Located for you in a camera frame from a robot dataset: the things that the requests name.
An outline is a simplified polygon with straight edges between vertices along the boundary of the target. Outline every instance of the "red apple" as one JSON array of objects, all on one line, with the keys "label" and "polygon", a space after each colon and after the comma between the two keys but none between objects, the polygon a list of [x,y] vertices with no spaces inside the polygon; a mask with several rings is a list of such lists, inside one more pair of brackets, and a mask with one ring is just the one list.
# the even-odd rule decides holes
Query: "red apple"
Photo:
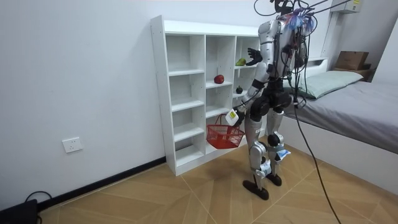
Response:
[{"label": "red apple", "polygon": [[222,84],[224,82],[224,76],[223,75],[217,75],[214,77],[214,82],[217,84]]}]

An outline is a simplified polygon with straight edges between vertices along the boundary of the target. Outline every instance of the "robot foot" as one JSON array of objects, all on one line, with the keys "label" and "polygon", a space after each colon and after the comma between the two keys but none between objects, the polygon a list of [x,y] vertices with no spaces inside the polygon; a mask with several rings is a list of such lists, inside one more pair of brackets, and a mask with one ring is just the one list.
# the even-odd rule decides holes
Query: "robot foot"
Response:
[{"label": "robot foot", "polygon": [[250,182],[248,180],[244,180],[242,184],[243,187],[246,188],[248,191],[252,192],[253,194],[257,195],[263,200],[268,200],[269,194],[266,189],[263,188],[262,190],[260,190],[257,188],[257,184]]},{"label": "robot foot", "polygon": [[275,184],[276,186],[280,187],[282,186],[282,179],[277,175],[273,175],[273,174],[268,174],[266,176],[273,184]]}]

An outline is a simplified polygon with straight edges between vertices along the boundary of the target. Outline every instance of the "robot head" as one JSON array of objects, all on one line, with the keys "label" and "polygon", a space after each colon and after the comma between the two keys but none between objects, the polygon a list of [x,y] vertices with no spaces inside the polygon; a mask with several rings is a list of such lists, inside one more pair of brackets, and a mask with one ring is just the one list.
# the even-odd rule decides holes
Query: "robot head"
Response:
[{"label": "robot head", "polygon": [[288,14],[293,12],[293,6],[287,6],[289,0],[270,0],[271,3],[275,1],[275,11],[280,12],[281,16],[284,14]]}]

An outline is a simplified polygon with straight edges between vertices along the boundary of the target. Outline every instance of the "humanoid robot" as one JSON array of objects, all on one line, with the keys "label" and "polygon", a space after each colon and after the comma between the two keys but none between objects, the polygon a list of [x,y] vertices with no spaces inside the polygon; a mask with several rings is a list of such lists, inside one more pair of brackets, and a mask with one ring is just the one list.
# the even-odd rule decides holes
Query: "humanoid robot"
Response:
[{"label": "humanoid robot", "polygon": [[[281,12],[281,16],[259,27],[260,51],[248,49],[253,61],[247,65],[257,64],[255,79],[243,97],[242,104],[234,108],[239,116],[235,126],[239,126],[245,120],[249,160],[254,176],[254,182],[245,180],[243,186],[263,200],[269,198],[268,191],[263,187],[264,178],[268,178],[276,186],[281,186],[282,179],[277,173],[278,165],[289,153],[284,149],[283,136],[278,133],[284,108],[292,102],[292,98],[283,89],[283,79],[291,77],[292,70],[302,67],[307,60],[307,52],[301,48],[302,42],[297,44],[296,37],[300,29],[289,27],[289,14],[292,14],[293,8],[286,6],[287,1],[279,7],[280,2],[282,0],[275,2],[275,9]],[[265,115],[268,145],[258,140],[262,117]]]}]

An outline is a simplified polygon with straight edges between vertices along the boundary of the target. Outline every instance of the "gray bed sheet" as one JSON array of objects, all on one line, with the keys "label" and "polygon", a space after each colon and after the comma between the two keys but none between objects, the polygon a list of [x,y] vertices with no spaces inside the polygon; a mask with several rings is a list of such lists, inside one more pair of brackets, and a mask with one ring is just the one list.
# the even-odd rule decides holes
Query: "gray bed sheet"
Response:
[{"label": "gray bed sheet", "polygon": [[[285,114],[294,118],[290,105]],[[357,82],[297,110],[299,120],[398,154],[398,86]]]}]

